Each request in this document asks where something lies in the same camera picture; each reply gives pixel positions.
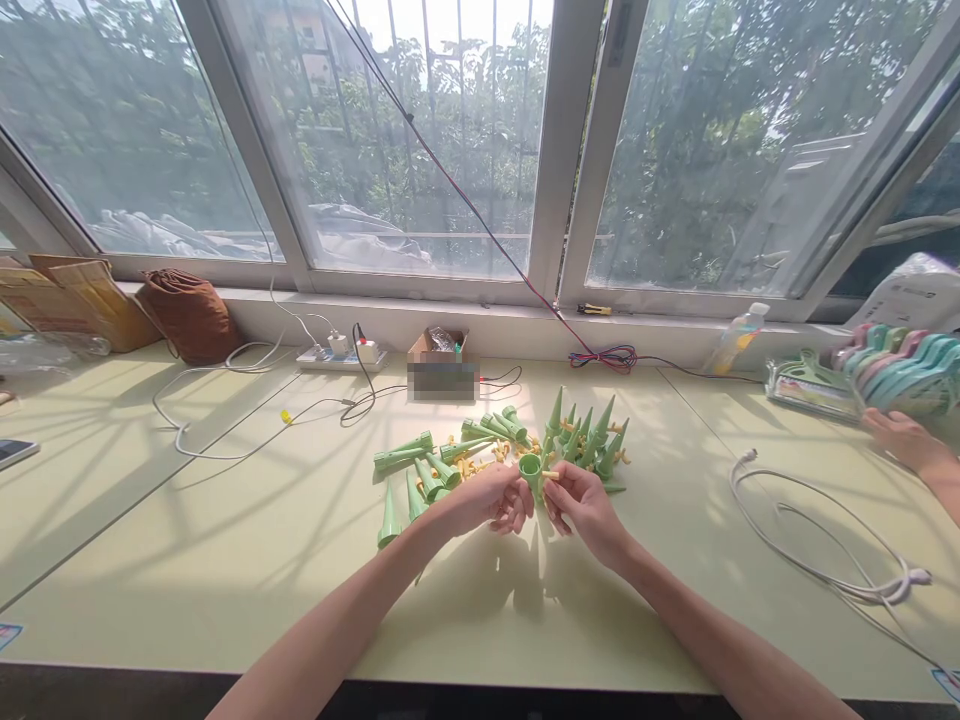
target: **window sill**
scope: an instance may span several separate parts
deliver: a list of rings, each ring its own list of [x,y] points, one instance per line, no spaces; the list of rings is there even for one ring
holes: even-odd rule
[[[140,283],[121,282],[133,294]],[[299,324],[270,301],[266,290],[217,288],[249,340],[274,342],[287,329],[285,344],[309,343]],[[481,305],[429,300],[394,300],[341,295],[311,295],[275,291],[274,297],[295,313],[317,313],[329,318],[342,333],[359,322],[370,339],[385,349],[406,351],[431,325],[470,331],[467,350],[484,357],[565,362],[571,352],[582,352],[576,339],[545,308]],[[565,314],[570,326],[596,351],[631,344],[638,353],[657,355],[683,367],[699,367],[720,339],[728,321],[665,315],[587,316]],[[329,329],[318,318],[304,318],[318,340]],[[831,325],[769,323],[744,353],[737,367],[759,370],[767,357],[780,357],[809,347],[817,351],[836,347],[850,336]]]

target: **forearm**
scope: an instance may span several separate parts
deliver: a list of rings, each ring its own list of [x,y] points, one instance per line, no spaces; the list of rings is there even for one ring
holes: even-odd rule
[[[943,463],[920,473],[947,514],[960,525],[960,463]]]
[[[812,675],[693,592],[639,545],[631,545],[615,570],[650,603],[741,717],[858,717]]]
[[[317,717],[384,616],[449,539],[435,509],[303,616],[237,681],[209,718]]]

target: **plastic bottle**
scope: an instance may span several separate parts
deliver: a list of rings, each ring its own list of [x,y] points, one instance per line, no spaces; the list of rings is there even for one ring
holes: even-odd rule
[[[735,317],[723,331],[720,344],[703,366],[703,372],[707,375],[727,375],[740,353],[763,330],[763,316],[769,311],[770,306],[766,303],[753,303],[747,312]]]

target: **table surface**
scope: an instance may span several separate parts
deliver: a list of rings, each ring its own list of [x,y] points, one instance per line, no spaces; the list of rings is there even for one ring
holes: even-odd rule
[[[495,376],[512,363],[484,360]],[[287,369],[288,374],[294,371]],[[395,356],[378,386],[404,382]],[[385,483],[406,509],[403,472],[378,481],[372,455],[431,430],[442,442],[464,417],[517,407],[542,433],[559,385],[565,408],[630,416],[627,492],[613,502],[627,529],[683,581],[760,633],[846,698],[946,702],[924,663],[855,616],[829,590],[776,557],[733,502],[727,475],[749,447],[759,464],[828,488],[936,578],[899,611],[911,634],[960,664],[960,530],[908,473],[857,430],[770,404],[762,389],[653,368],[524,362],[519,388],[475,405],[432,405],[398,393],[352,428],[323,403],[240,463],[196,460],[22,600],[0,622],[25,625],[5,662],[242,672],[280,634],[376,552]],[[303,375],[211,451],[242,452],[324,397],[363,391],[362,377]],[[132,444],[133,466],[170,438]],[[809,492],[764,481],[847,543],[868,571],[889,573],[875,543]],[[808,560],[850,574],[809,526],[777,526],[756,485],[747,500],[770,532]],[[889,622],[882,611],[876,614]],[[354,669],[358,679],[535,687],[713,692],[649,607],[543,515],[520,536],[478,531],[450,543],[387,616]]]
[[[158,343],[72,378],[7,379],[3,389],[23,400],[0,409],[0,437],[38,442],[40,452],[0,473],[0,608],[188,463],[151,404],[183,368]],[[264,375],[195,373],[167,402],[191,423],[189,447],[202,447],[288,375],[289,365]]]

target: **hand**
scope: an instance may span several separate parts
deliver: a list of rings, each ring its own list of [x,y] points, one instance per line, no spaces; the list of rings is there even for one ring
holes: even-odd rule
[[[553,470],[556,480],[543,483],[543,495],[550,521],[561,535],[572,535],[563,516],[569,517],[597,560],[616,570],[635,540],[617,517],[600,478],[568,462]]]
[[[944,468],[960,477],[960,460],[953,450],[902,412],[894,410],[887,416],[876,408],[868,408],[863,414],[863,426],[880,447],[921,479],[926,480]]]
[[[464,535],[490,521],[490,529],[499,535],[523,528],[533,517],[533,493],[520,477],[516,465],[494,463],[461,483],[443,500],[431,506],[445,518],[451,537]]]

